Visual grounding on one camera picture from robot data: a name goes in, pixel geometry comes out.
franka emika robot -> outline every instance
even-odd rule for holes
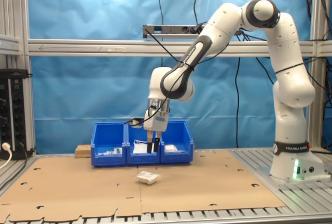
[[[154,151],[158,151],[161,133],[167,129],[170,99],[192,98],[195,87],[189,78],[194,68],[205,56],[224,50],[238,29],[263,30],[278,79],[273,86],[276,126],[270,174],[286,181],[328,178],[306,140],[303,108],[314,101],[315,89],[303,63],[297,30],[291,15],[280,13],[272,0],[252,0],[242,7],[221,5],[174,68],[154,69],[144,118],[147,152],[154,131]]]

blue curtain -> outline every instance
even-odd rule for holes
[[[197,0],[199,22],[223,3]],[[290,13],[300,40],[308,40],[305,0],[273,0]],[[164,24],[195,24],[194,0],[161,0]],[[161,24],[158,0],[29,0],[31,38],[141,40],[143,24]],[[252,33],[264,38],[262,31]],[[260,58],[275,81],[270,61]],[[192,75],[196,94],[171,101],[171,118],[185,119],[196,148],[234,148],[237,58],[216,58]],[[93,125],[144,116],[150,75],[160,57],[32,57],[36,141],[39,153],[70,153],[91,141]],[[174,66],[164,58],[166,66]],[[243,58],[239,146],[271,147],[274,140],[272,84],[255,58]]]

label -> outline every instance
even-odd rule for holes
[[[308,149],[307,145],[301,147],[289,147],[289,146],[285,147],[285,150],[306,150],[306,149]]]
[[[159,116],[156,117],[156,120],[161,121],[161,122],[165,122],[165,118],[162,118],[162,117],[159,117]]]
[[[189,53],[187,54],[187,56],[183,59],[181,65],[179,67],[183,67],[183,65],[188,61],[188,59],[191,57],[192,53],[196,50],[196,46],[194,46]]]

cardboard sheet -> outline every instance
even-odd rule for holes
[[[195,152],[191,165],[141,171],[160,175],[153,185],[141,184],[143,213],[285,206],[228,151]]]
[[[0,223],[71,221],[141,213],[282,207],[228,151],[195,152],[191,165],[96,169],[90,159],[40,158],[0,198]],[[141,171],[159,174],[140,184]]]
[[[0,223],[70,221],[83,217],[141,215],[137,168],[91,166],[90,159],[38,159],[0,198]]]

blue bin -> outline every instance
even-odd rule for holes
[[[193,139],[187,122],[169,121],[167,130],[161,134],[161,163],[190,163],[193,161]],[[165,145],[175,145],[183,152],[165,152]]]
[[[158,152],[134,154],[134,140],[147,141],[147,131],[143,128],[127,126],[127,164],[157,164],[160,163],[160,146]]]
[[[121,148],[122,154],[99,155]],[[124,122],[96,123],[91,140],[93,166],[120,166],[126,164],[126,126]]]

